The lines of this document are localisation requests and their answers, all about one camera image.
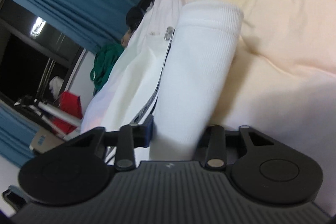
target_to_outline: red cloth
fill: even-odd
[[[59,104],[60,110],[63,110],[79,119],[83,118],[80,97],[65,91],[60,95]],[[55,118],[52,123],[61,129],[65,134],[69,134],[76,129],[75,126],[58,118]]]

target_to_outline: white cloth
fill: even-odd
[[[63,79],[59,76],[55,76],[50,82],[49,82],[49,90],[52,93],[52,96],[54,99],[57,99],[59,96],[59,92],[61,90],[61,87],[63,85]]]
[[[185,5],[163,71],[152,160],[190,160],[221,94],[243,13],[221,1]]]

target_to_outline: yellow fabric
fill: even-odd
[[[336,0],[223,0],[244,11],[210,123],[251,125],[315,159],[316,202],[336,213]]]

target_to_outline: ribbed black surface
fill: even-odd
[[[103,193],[70,207],[29,204],[12,217],[17,224],[319,224],[329,217],[314,204],[272,208],[233,189],[223,173],[198,162],[142,162],[118,173]]]

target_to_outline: green cloth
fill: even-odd
[[[94,58],[93,69],[90,72],[90,78],[94,83],[95,92],[101,90],[107,82],[111,70],[123,53],[124,48],[118,43],[103,46]]]

